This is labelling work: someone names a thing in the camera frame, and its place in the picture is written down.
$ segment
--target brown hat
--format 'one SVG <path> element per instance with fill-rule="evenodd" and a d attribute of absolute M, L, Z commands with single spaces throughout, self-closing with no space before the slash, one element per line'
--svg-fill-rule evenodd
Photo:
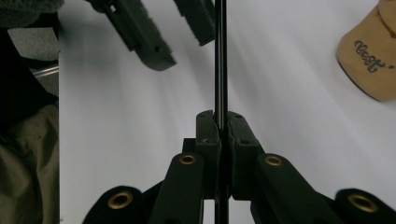
<path fill-rule="evenodd" d="M 380 0 L 344 35 L 337 58 L 362 91 L 378 101 L 396 99 L 396 0 Z"/>

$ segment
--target white table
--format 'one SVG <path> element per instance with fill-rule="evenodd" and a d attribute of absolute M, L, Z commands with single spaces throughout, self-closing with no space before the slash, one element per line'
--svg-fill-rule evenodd
<path fill-rule="evenodd" d="M 214 108 L 214 43 L 198 46 L 173 1 L 143 3 L 177 60 L 164 72 L 143 65 L 87 2 L 60 11 L 62 223 L 81 223 L 108 189 L 163 180 L 195 136 L 195 116 Z M 376 3 L 229 0 L 229 109 L 317 191 L 363 189 L 396 208 L 396 102 L 362 93 L 335 58 Z M 205 223 L 213 207 L 205 203 Z M 231 202 L 230 214 L 253 223 L 248 202 Z"/>

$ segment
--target gray fabric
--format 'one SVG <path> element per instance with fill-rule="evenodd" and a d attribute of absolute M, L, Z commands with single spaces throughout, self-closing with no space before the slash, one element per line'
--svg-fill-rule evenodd
<path fill-rule="evenodd" d="M 64 0 L 0 0 L 0 27 L 25 27 L 41 13 L 57 11 Z"/>
<path fill-rule="evenodd" d="M 0 135 L 0 224 L 59 223 L 58 108 Z"/>

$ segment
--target gray carpet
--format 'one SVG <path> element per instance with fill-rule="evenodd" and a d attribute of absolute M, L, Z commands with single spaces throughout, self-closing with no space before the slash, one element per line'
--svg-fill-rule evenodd
<path fill-rule="evenodd" d="M 58 60 L 59 42 L 52 28 L 18 28 L 10 29 L 8 33 L 22 57 L 40 61 Z M 34 74 L 39 72 L 41 71 L 32 69 Z M 58 72 L 50 75 L 41 73 L 36 78 L 48 92 L 59 96 Z"/>

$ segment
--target vertical black pole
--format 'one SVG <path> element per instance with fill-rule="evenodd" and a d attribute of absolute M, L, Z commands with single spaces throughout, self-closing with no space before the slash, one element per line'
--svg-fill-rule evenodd
<path fill-rule="evenodd" d="M 216 0 L 216 37 L 215 37 L 215 58 L 216 58 L 216 100 L 215 100 L 215 122 L 218 125 L 220 138 L 223 141 L 220 168 L 219 168 L 219 189 L 215 200 L 215 223 L 228 224 L 228 199 L 229 199 L 229 173 L 227 147 L 227 112 L 228 112 L 228 93 L 227 93 L 227 14 L 226 0 Z"/>

